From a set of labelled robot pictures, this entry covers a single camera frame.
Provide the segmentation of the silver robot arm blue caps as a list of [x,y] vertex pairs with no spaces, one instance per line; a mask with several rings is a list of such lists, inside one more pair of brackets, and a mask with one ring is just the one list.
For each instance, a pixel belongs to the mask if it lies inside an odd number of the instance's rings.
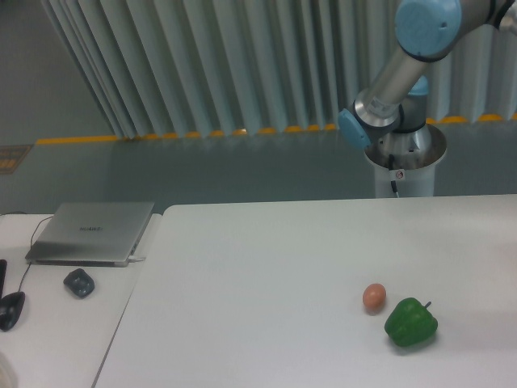
[[405,171],[439,162],[447,142],[428,118],[514,115],[515,2],[402,1],[393,26],[391,57],[337,117],[369,162]]

